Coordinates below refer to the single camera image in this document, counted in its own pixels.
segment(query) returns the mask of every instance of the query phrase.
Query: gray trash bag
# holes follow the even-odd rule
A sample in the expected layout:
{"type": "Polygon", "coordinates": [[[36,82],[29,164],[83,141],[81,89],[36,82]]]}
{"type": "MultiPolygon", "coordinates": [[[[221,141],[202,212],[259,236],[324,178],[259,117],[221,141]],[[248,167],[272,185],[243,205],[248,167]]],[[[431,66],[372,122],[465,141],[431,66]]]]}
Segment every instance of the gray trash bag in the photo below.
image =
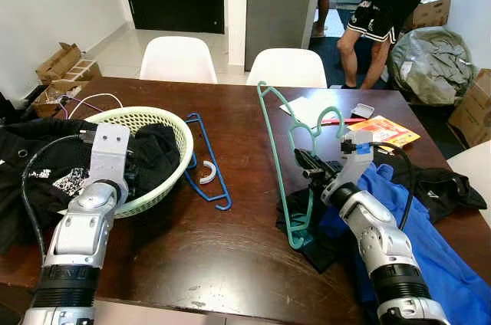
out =
{"type": "Polygon", "coordinates": [[[429,105],[458,104],[476,76],[463,39],[441,27],[405,34],[392,50],[387,68],[401,90],[429,105]]]}

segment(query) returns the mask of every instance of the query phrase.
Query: cardboard box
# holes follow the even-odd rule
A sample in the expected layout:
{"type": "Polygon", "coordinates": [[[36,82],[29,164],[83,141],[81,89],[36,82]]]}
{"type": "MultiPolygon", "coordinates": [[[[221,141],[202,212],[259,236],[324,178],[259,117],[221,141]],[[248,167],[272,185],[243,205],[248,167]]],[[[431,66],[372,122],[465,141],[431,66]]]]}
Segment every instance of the cardboard box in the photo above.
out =
{"type": "Polygon", "coordinates": [[[491,140],[491,70],[481,70],[448,122],[458,128],[469,146],[491,140]]]}
{"type": "Polygon", "coordinates": [[[452,0],[421,0],[404,25],[406,30],[443,26],[448,21],[452,0]]]}
{"type": "Polygon", "coordinates": [[[68,70],[80,60],[81,53],[76,44],[60,43],[60,46],[61,49],[36,70],[43,85],[49,85],[53,80],[61,80],[68,70]]]}
{"type": "Polygon", "coordinates": [[[34,100],[32,106],[38,117],[51,117],[60,110],[57,100],[61,95],[69,93],[71,97],[75,97],[87,84],[87,81],[54,80],[34,100]]]}
{"type": "Polygon", "coordinates": [[[65,80],[92,81],[101,78],[101,70],[96,61],[82,59],[78,61],[65,75],[65,80]]]}

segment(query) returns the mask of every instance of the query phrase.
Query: green plastic basket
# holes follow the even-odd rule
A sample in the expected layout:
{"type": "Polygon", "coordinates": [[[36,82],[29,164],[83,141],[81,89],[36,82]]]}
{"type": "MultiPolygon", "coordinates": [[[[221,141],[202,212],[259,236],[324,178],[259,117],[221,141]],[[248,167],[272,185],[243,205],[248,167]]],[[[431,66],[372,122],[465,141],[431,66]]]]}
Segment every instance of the green plastic basket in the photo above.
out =
{"type": "Polygon", "coordinates": [[[176,144],[180,154],[177,169],[162,184],[147,194],[126,202],[116,210],[115,218],[126,218],[151,208],[160,202],[173,188],[186,170],[193,154],[193,135],[186,122],[176,114],[153,107],[125,107],[96,114],[86,119],[92,123],[117,123],[128,126],[134,135],[141,127],[151,123],[162,123],[171,126],[176,135],[176,144]]]}

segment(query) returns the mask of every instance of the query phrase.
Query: white floor tile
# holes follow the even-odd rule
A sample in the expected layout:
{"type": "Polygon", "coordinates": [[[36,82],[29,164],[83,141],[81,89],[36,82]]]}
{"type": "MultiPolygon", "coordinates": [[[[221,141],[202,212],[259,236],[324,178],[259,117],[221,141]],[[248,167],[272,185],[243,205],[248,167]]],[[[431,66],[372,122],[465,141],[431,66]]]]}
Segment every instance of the white floor tile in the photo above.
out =
{"type": "Polygon", "coordinates": [[[229,67],[229,55],[223,54],[221,51],[211,50],[213,66],[217,74],[226,74],[229,67]]]}
{"type": "MultiPolygon", "coordinates": [[[[318,20],[318,9],[315,10],[314,21],[318,20]]],[[[340,38],[344,34],[344,26],[339,17],[337,9],[330,9],[328,17],[325,19],[324,36],[331,38],[340,38]]]]}
{"type": "MultiPolygon", "coordinates": [[[[206,32],[180,32],[158,30],[128,30],[95,58],[101,67],[104,76],[138,78],[143,54],[148,43],[160,36],[190,36],[200,38],[206,42],[212,55],[213,64],[217,73],[228,72],[229,53],[226,36],[223,34],[210,34],[206,32]]],[[[227,83],[243,83],[245,80],[235,76],[227,83]]]]}
{"type": "Polygon", "coordinates": [[[95,302],[97,325],[224,325],[225,318],[191,314],[187,312],[161,310],[157,308],[117,304],[106,301],[95,302]]]}
{"type": "Polygon", "coordinates": [[[248,76],[249,74],[216,74],[218,83],[222,85],[245,85],[248,76]]]}
{"type": "Polygon", "coordinates": [[[101,64],[101,73],[105,77],[138,78],[140,67],[101,64]]]}

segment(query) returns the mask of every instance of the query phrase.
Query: robotic arm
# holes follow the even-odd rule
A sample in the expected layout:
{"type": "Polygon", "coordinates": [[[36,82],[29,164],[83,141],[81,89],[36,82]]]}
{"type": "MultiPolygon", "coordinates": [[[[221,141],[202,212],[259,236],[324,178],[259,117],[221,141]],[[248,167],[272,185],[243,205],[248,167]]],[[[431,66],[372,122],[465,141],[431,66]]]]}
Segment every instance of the robotic arm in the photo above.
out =
{"type": "Polygon", "coordinates": [[[24,325],[94,325],[94,294],[114,212],[128,196],[124,163],[129,137],[127,127],[108,123],[81,135],[94,144],[90,177],[54,231],[24,325]]]}
{"type": "Polygon", "coordinates": [[[377,295],[380,322],[450,325],[440,304],[431,299],[409,238],[385,206],[356,186],[373,160],[371,141],[368,131],[348,133],[341,142],[346,163],[339,173],[304,150],[297,149],[295,157],[304,177],[311,180],[311,189],[320,192],[323,203],[339,208],[339,216],[356,237],[377,295]]]}

